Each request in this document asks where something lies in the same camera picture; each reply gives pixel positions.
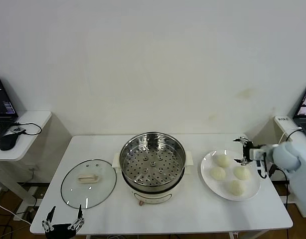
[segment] stainless steel steamer basket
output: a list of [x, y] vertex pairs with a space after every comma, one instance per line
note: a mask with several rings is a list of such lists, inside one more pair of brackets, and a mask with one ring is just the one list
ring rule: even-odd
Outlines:
[[126, 182], [145, 193], [160, 193], [177, 184], [184, 173], [185, 150], [175, 138], [146, 132], [130, 139], [120, 153]]

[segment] wall stain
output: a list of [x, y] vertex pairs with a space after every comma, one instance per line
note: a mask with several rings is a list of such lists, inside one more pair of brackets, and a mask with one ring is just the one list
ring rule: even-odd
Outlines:
[[209, 117], [208, 117], [208, 121], [216, 121], [217, 119], [217, 114], [211, 114]]
[[254, 88], [246, 88], [240, 92], [238, 92], [235, 97], [242, 99], [242, 100], [248, 100], [249, 98], [251, 98], [254, 93], [255, 93], [255, 89]]

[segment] glass lid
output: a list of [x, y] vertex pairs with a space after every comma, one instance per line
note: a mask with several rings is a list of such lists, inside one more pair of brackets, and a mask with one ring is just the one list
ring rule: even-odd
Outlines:
[[63, 201], [73, 208], [94, 207], [111, 194], [117, 176], [110, 163], [94, 159], [84, 161], [68, 172], [61, 185]]

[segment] cable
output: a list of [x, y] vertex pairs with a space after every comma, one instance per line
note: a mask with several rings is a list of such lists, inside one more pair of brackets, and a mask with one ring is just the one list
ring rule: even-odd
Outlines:
[[32, 171], [31, 178], [29, 180], [25, 181], [24, 183], [19, 184], [19, 185], [22, 186], [22, 185], [26, 184], [27, 182], [31, 181], [33, 179], [33, 177], [34, 177], [34, 170]]
[[288, 141], [288, 139], [291, 137], [291, 135], [292, 135], [293, 133], [295, 133], [295, 132], [298, 132], [298, 131], [303, 131], [303, 130], [302, 130], [302, 129], [297, 129], [297, 130], [295, 130], [295, 131], [292, 132], [290, 135], [288, 135], [288, 137], [286, 138], [285, 141]]
[[[38, 201], [38, 199], [34, 196], [34, 198], [35, 198], [35, 202], [34, 202], [34, 205], [33, 205], [33, 208], [35, 207], [35, 205], [37, 205], [37, 201]], [[7, 225], [6, 225], [6, 227], [4, 228], [4, 230], [3, 230], [3, 233], [2, 233], [2, 238], [3, 238], [3, 235], [6, 235], [5, 234], [5, 231], [6, 231], [6, 229], [7, 229], [7, 226], [9, 225], [9, 222], [11, 221], [11, 219], [12, 219], [12, 216], [9, 218], [9, 220], [8, 220], [8, 222], [7, 222]]]
[[10, 226], [10, 225], [0, 225], [0, 227], [4, 227], [4, 228], [9, 227], [11, 231], [10, 231], [10, 233], [8, 233], [8, 234], [11, 234], [11, 235], [10, 235], [10, 239], [12, 239], [12, 233], [13, 233], [13, 228], [12, 228], [12, 226]]
[[19, 123], [19, 122], [16, 122], [16, 123], [12, 123], [11, 126], [14, 126], [14, 125], [27, 125], [27, 124], [33, 124], [33, 125], [37, 126], [40, 129], [40, 132], [38, 132], [38, 133], [26, 133], [26, 132], [23, 132], [22, 134], [26, 134], [26, 135], [38, 135], [38, 134], [40, 134], [42, 132], [42, 128], [39, 125], [37, 125], [35, 123], [32, 123], [32, 122], [30, 122], [30, 123]]
[[[285, 179], [287, 181], [286, 173], [283, 170], [281, 170], [280, 168], [277, 168], [276, 170], [281, 171], [284, 174]], [[287, 189], [287, 192], [286, 192], [286, 205], [285, 205], [285, 207], [286, 207], [286, 210], [288, 211], [288, 194], [289, 194], [289, 192], [288, 192], [288, 183], [286, 183], [286, 189]], [[287, 239], [289, 239], [288, 229], [287, 229], [286, 232], [287, 232]]]
[[113, 238], [118, 238], [120, 235], [117, 235], [117, 236], [113, 236], [113, 237], [111, 237], [111, 236], [108, 236], [107, 237], [107, 239], [113, 239]]
[[3, 234], [3, 235], [0, 236], [0, 238], [2, 238], [2, 237], [4, 237], [4, 236], [7, 236], [7, 235], [9, 235], [9, 234], [12, 234], [12, 233], [14, 233], [14, 232], [16, 232], [16, 231], [19, 231], [19, 230], [21, 230], [21, 229], [27, 228], [27, 227], [29, 227], [29, 225], [24, 226], [24, 227], [22, 227], [22, 228], [18, 228], [18, 229], [14, 230], [14, 231], [12, 231], [12, 232], [10, 232], [10, 233]]
[[24, 221], [24, 222], [28, 223], [29, 225], [31, 225], [31, 223], [30, 223], [30, 222], [27, 222], [26, 220], [24, 220], [24, 219], [22, 219], [22, 218], [18, 217], [18, 216], [17, 216], [15, 213], [13, 213], [12, 211], [9, 211], [8, 209], [4, 208], [4, 207], [3, 207], [3, 206], [1, 206], [1, 205], [0, 205], [0, 207], [1, 207], [2, 209], [5, 209], [6, 211], [10, 212], [11, 214], [15, 215], [15, 216], [16, 216], [17, 218], [19, 218], [20, 220], [22, 220], [22, 221]]
[[301, 128], [301, 127], [296, 127], [296, 128], [289, 128], [289, 129], [285, 130], [284, 133], [282, 134], [282, 137], [281, 137], [280, 140], [278, 141], [278, 144], [281, 143], [281, 141], [282, 141], [282, 139], [283, 139], [285, 133], [287, 133], [289, 130], [294, 130], [294, 129], [302, 129], [302, 128]]

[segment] computer mouse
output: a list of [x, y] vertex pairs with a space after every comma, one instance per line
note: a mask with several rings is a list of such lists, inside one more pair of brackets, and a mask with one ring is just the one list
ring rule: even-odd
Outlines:
[[12, 149], [17, 142], [18, 136], [19, 134], [17, 133], [10, 133], [2, 137], [0, 140], [0, 150], [6, 151]]

